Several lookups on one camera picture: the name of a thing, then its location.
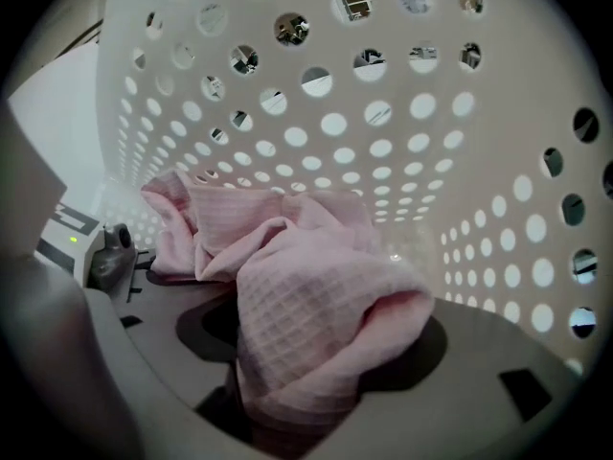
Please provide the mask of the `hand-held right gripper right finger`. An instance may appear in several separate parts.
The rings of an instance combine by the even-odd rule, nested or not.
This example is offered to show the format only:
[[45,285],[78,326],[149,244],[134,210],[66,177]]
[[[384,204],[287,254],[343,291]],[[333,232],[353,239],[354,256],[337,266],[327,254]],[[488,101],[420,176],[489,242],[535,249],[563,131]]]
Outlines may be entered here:
[[360,378],[358,406],[310,460],[514,460],[578,387],[504,317],[440,300],[414,345]]

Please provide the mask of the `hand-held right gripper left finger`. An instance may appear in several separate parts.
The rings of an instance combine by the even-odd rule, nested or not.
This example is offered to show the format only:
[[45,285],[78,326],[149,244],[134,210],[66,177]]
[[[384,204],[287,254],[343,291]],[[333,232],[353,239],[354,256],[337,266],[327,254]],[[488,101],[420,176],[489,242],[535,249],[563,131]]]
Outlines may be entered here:
[[144,281],[85,293],[104,362],[145,445],[249,445],[235,365],[236,294]]

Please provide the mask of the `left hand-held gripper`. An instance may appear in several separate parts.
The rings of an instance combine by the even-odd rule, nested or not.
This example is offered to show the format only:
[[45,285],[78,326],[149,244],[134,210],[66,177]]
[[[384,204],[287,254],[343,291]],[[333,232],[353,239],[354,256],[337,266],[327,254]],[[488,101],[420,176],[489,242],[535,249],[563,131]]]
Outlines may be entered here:
[[116,303],[129,303],[142,290],[134,273],[149,270],[155,251],[136,246],[124,223],[107,224],[62,202],[43,228],[35,249],[42,288],[99,290]]

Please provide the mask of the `pink clothes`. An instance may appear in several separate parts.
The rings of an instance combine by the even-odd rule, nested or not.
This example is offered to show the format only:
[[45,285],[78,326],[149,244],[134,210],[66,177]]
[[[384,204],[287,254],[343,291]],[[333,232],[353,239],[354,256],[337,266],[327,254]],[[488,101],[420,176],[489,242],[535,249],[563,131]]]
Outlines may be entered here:
[[243,407],[255,446],[283,460],[336,429],[360,377],[411,346],[434,309],[355,193],[230,189],[170,171],[141,194],[165,224],[156,274],[236,286]]

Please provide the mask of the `white translucent plastic bin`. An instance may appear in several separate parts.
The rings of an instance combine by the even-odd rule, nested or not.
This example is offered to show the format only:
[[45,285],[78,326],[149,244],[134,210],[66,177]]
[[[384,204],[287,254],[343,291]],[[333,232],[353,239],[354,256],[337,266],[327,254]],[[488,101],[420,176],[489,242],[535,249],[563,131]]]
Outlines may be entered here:
[[392,262],[577,375],[613,334],[613,88],[553,0],[56,0],[8,100],[138,248],[166,170],[353,192]]

